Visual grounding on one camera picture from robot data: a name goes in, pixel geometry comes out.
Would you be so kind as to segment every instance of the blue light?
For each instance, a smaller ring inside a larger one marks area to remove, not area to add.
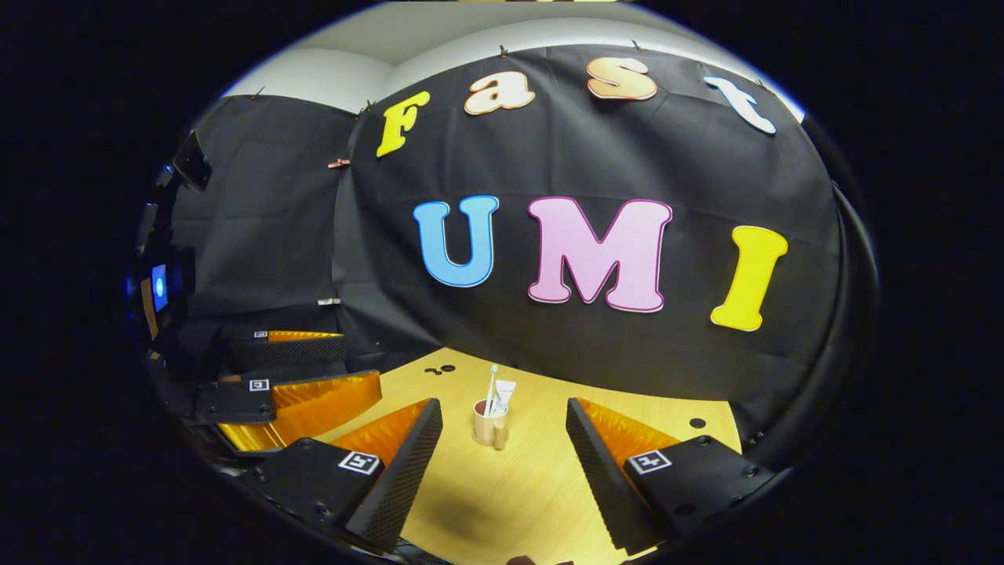
[[[153,268],[153,272],[150,273],[151,278],[154,279],[154,310],[156,312],[161,312],[164,307],[168,306],[168,287],[166,280],[168,277],[167,265],[161,264]]]

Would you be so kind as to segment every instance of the letter u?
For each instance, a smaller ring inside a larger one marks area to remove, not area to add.
[[[471,229],[471,260],[457,264],[450,260],[446,249],[446,225],[450,205],[446,202],[426,202],[415,207],[419,222],[422,260],[429,274],[450,287],[477,287],[492,272],[495,249],[492,243],[492,213],[499,207],[494,196],[469,196],[460,201],[460,211],[467,216]]]

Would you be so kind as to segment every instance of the beige cup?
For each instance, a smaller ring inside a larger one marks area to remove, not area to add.
[[[482,413],[485,411],[485,401],[478,400],[474,403],[474,432],[471,436],[474,441],[482,446],[494,446],[501,450],[505,441],[509,437],[506,429],[506,415],[509,414],[509,406],[494,418],[486,418]]]

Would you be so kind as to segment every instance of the ceiling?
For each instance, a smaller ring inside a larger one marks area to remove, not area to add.
[[[628,2],[384,2],[321,28],[290,48],[348,51],[399,65],[444,43],[500,25],[542,18],[616,20],[714,43]]]

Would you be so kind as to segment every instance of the tabletop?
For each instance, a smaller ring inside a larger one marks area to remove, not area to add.
[[[632,394],[501,364],[496,378],[517,383],[507,415],[509,439],[501,451],[481,446],[471,437],[472,407],[485,397],[492,364],[441,349],[381,375],[384,397],[376,404],[316,438],[330,442],[408,404],[438,398],[443,433],[401,536],[452,563],[502,565],[527,555],[540,565],[613,565],[629,558],[613,547],[565,432],[570,397],[601,404],[681,442],[708,435],[742,453],[726,401]],[[456,369],[445,372],[444,365]],[[694,429],[692,418],[706,426]]]

